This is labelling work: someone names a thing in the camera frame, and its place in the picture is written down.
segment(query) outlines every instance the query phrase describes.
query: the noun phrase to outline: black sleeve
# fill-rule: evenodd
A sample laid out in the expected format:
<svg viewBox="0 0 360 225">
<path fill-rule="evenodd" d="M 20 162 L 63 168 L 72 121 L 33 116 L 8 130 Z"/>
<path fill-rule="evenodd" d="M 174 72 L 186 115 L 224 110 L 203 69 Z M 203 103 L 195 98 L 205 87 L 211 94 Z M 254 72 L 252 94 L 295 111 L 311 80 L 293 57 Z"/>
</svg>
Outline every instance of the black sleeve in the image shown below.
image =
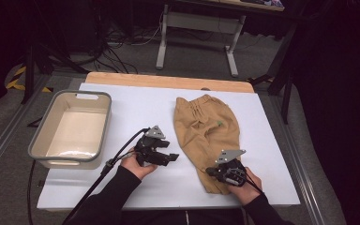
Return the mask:
<svg viewBox="0 0 360 225">
<path fill-rule="evenodd" d="M 251 203 L 244 205 L 244 209 L 256 225 L 292 225 L 291 222 L 284 221 L 279 216 L 264 195 L 260 195 Z"/>
<path fill-rule="evenodd" d="M 99 194 L 91 195 L 68 224 L 119 224 L 121 210 L 129 195 L 142 181 L 129 170 L 118 171 Z"/>
</svg>

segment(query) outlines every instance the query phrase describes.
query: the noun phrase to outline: white table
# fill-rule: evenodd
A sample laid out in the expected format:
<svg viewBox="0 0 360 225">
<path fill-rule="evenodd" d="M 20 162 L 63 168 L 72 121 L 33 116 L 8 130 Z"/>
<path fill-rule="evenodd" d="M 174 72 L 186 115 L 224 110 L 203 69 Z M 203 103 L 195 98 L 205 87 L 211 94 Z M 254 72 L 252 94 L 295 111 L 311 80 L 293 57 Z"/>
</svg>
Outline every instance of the white table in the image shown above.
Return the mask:
<svg viewBox="0 0 360 225">
<path fill-rule="evenodd" d="M 50 169 L 37 208 L 66 210 L 73 208 L 99 177 L 103 164 L 141 128 L 159 125 L 171 144 L 158 151 L 179 154 L 175 162 L 159 167 L 148 175 L 131 194 L 124 209 L 174 209 L 235 207 L 233 195 L 208 194 L 195 168 L 179 147 L 173 128 L 173 110 L 177 97 L 192 100 L 204 94 L 220 98 L 234 112 L 240 124 L 240 145 L 247 152 L 242 163 L 263 180 L 263 190 L 274 205 L 299 204 L 299 198 L 268 124 L 257 94 L 206 92 L 174 88 L 133 87 L 83 83 L 82 90 L 103 91 L 112 96 L 112 118 L 102 149 L 102 165 L 96 170 Z M 113 177 L 115 168 L 95 189 L 98 193 Z"/>
</svg>

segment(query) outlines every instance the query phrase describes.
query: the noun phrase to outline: human hand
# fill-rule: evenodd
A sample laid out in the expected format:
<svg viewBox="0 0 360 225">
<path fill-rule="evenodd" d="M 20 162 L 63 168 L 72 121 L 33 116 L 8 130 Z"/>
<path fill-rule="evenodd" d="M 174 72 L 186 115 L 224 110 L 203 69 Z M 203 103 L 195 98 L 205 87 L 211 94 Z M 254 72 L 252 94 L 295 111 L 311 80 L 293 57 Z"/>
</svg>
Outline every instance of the human hand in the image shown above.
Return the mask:
<svg viewBox="0 0 360 225">
<path fill-rule="evenodd" d="M 139 165 L 139 163 L 136 160 L 136 154 L 132 154 L 130 157 L 123 158 L 121 161 L 121 166 L 128 169 L 130 172 L 135 174 L 140 180 L 143 180 L 143 178 L 148 175 L 149 173 L 152 173 L 154 170 L 157 169 L 157 165 L 151 164 L 145 167 L 142 167 Z"/>
<path fill-rule="evenodd" d="M 249 167 L 245 168 L 247 170 L 247 174 L 250 176 L 250 178 L 252 179 L 252 181 L 256 184 L 256 186 L 259 189 L 262 189 L 262 180 L 256 176 L 250 169 Z M 231 193 L 233 193 L 238 200 L 241 202 L 242 205 L 246 205 L 249 204 L 250 202 L 252 202 L 254 199 L 256 199 L 259 195 L 261 195 L 261 193 L 259 192 L 259 190 L 257 190 L 255 187 L 253 187 L 251 184 L 249 184 L 248 182 L 246 182 L 243 186 L 241 187 L 236 187 L 236 186 L 232 186 L 232 185 L 228 185 L 228 189 Z"/>
</svg>

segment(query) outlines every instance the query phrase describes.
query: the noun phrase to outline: metal frame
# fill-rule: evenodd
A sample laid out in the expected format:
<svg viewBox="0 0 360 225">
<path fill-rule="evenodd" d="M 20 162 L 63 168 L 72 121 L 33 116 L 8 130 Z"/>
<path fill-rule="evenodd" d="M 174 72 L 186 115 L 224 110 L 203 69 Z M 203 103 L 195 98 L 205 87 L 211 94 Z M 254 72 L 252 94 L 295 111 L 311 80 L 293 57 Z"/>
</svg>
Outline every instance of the metal frame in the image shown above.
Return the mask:
<svg viewBox="0 0 360 225">
<path fill-rule="evenodd" d="M 161 41 L 157 54 L 156 68 L 163 69 L 167 47 L 167 28 L 168 26 L 171 26 L 178 28 L 219 32 L 224 34 L 233 34 L 232 44 L 230 46 L 225 46 L 224 48 L 230 66 L 231 75 L 233 77 L 238 77 L 238 70 L 236 69 L 233 51 L 235 49 L 236 42 L 238 41 L 238 38 L 241 34 L 242 27 L 244 26 L 245 18 L 245 15 L 240 16 L 240 18 L 236 20 L 179 12 L 170 12 L 169 6 L 165 5 L 162 16 Z"/>
</svg>

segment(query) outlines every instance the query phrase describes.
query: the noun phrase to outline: tan cloth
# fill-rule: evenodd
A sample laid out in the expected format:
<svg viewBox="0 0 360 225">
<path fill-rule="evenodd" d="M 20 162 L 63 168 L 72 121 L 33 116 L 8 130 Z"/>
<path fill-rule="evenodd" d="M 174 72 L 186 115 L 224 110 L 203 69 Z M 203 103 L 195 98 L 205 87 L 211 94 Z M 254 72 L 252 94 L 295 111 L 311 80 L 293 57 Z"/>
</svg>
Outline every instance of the tan cloth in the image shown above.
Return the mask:
<svg viewBox="0 0 360 225">
<path fill-rule="evenodd" d="M 180 147 L 194 164 L 209 193 L 229 194 L 227 186 L 209 176 L 222 149 L 239 149 L 239 126 L 232 110 L 220 99 L 204 95 L 176 100 L 174 130 Z"/>
</svg>

